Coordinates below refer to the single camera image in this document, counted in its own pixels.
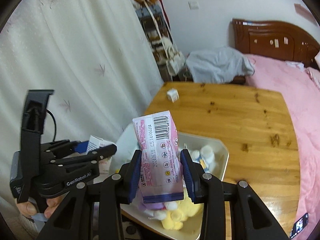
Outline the person's left hand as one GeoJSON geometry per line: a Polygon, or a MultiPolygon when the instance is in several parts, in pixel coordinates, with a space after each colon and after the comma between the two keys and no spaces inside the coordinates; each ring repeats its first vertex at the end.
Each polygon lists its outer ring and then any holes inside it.
{"type": "MultiPolygon", "coordinates": [[[[64,199],[64,196],[47,199],[46,200],[47,208],[43,212],[44,216],[46,218],[50,218],[63,199],[64,199]]],[[[15,204],[19,212],[26,218],[31,218],[32,216],[38,213],[38,207],[32,202],[27,201],[24,203],[18,203],[17,201],[15,201],[15,204]]]]}

